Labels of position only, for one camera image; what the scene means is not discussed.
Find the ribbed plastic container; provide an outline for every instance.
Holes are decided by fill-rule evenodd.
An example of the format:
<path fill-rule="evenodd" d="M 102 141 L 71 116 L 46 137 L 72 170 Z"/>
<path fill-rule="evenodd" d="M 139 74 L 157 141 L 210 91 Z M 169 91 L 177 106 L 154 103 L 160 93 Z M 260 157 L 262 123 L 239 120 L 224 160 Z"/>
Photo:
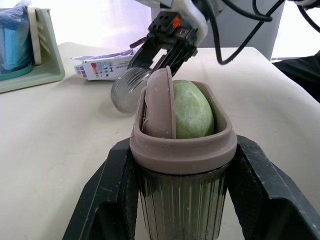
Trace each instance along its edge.
<path fill-rule="evenodd" d="M 147 85 L 151 74 L 150 69 L 132 67 L 122 73 L 111 89 L 111 99 L 114 106 L 122 113 L 135 113 L 141 90 Z"/>
<path fill-rule="evenodd" d="M 225 169 L 167 175 L 140 167 L 140 196 L 151 240 L 216 240 L 227 192 Z"/>

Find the box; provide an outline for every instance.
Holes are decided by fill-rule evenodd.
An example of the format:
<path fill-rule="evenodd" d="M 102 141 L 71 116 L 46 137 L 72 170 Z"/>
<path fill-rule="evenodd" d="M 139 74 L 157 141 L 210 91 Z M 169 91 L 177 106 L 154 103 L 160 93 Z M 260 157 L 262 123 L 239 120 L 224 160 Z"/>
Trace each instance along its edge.
<path fill-rule="evenodd" d="M 102 56 L 73 57 L 82 63 L 74 67 L 76 74 L 89 81 L 115 81 L 125 70 L 138 49 L 130 49 L 120 53 Z"/>

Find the plastic bag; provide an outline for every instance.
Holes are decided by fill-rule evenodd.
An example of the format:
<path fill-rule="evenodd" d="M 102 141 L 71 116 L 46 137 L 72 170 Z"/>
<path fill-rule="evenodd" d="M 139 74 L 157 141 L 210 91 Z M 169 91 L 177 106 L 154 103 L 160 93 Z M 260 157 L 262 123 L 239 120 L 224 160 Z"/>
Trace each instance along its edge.
<path fill-rule="evenodd" d="M 0 74 L 18 71 L 33 61 L 27 6 L 29 0 L 0 11 Z"/>

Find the green soap bar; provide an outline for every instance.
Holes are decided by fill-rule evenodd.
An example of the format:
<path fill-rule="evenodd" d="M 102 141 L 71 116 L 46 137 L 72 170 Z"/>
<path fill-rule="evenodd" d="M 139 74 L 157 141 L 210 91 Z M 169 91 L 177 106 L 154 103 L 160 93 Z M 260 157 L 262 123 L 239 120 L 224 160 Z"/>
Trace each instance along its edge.
<path fill-rule="evenodd" d="M 214 115 L 204 94 L 187 80 L 173 81 L 177 139 L 214 134 Z"/>

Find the white table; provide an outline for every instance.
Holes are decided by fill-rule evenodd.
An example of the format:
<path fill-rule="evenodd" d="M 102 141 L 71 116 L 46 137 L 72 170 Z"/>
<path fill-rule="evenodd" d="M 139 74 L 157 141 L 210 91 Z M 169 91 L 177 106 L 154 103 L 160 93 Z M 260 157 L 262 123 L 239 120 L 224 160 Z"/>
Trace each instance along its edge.
<path fill-rule="evenodd" d="M 111 84 L 77 78 L 70 59 L 119 49 L 59 49 L 63 81 L 0 94 L 1 240 L 61 240 L 85 183 L 132 130 L 134 117 L 111 102 Z M 223 49 L 224 58 L 233 51 Z M 209 84 L 235 132 L 256 141 L 320 212 L 319 103 L 253 48 L 226 66 L 200 49 L 175 79 Z M 147 239 L 140 210 L 136 239 Z M 227 197 L 219 240 L 241 239 Z"/>

